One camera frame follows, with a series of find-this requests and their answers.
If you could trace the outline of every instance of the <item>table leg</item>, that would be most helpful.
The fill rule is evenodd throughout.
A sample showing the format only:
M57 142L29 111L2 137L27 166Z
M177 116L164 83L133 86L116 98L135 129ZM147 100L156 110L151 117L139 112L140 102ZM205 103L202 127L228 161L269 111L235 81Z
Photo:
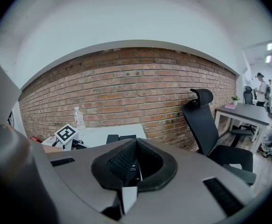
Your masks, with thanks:
M256 140L257 136L258 136L258 132L259 132L259 127L257 127L255 133L254 133L254 136L252 137L252 143Z
M264 126L264 127L260 127L260 134L256 140L256 142L253 143L253 146L252 146L252 153L255 154L258 150L258 147L260 146L261 142L263 141L263 138L264 138L264 135L266 134L266 131L267 131L267 127Z
M217 129L218 129L218 125L219 125L219 120L220 120L220 113L217 111L216 118L215 118L215 125L216 125Z
M229 131L230 131L230 132L231 132L232 129L233 129L234 121L235 121L235 119L231 119L231 120L230 120L230 127L229 127Z

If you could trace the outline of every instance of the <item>clear water bottle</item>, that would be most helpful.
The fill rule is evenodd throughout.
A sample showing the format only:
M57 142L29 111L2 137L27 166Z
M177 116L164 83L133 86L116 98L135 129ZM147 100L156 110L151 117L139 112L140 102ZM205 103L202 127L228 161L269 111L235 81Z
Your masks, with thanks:
M81 113L81 111L79 110L79 107L75 107L75 124L77 129L81 130L85 128L85 123L83 120L83 114Z

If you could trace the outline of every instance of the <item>ceiling light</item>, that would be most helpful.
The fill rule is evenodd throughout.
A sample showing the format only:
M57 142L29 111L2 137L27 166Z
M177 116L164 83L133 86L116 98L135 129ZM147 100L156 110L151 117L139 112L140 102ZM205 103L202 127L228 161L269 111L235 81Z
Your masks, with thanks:
M272 56L267 56L267 57L266 57L266 63L271 62L271 59L272 59Z
M269 43L269 44L267 45L267 50L272 50L272 43Z

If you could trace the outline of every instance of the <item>pink book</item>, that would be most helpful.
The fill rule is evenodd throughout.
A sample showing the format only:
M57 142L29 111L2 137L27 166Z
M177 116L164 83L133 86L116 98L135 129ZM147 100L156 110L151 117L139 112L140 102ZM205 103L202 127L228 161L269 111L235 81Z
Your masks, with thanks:
M232 104L228 104L228 105L225 105L225 107L224 108L228 108L228 109L232 109L232 110L234 110L235 109L235 105L232 105Z

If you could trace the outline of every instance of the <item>chair backrest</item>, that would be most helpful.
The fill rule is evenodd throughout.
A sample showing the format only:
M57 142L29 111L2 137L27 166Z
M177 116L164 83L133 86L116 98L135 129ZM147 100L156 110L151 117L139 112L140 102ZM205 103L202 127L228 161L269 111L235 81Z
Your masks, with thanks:
M197 94L197 99L183 106L183 115L197 142L199 153L207 156L216 145L219 134L209 103L213 94L207 89L191 89Z
M245 104L253 105L252 88L250 86L245 87L244 99L245 99Z

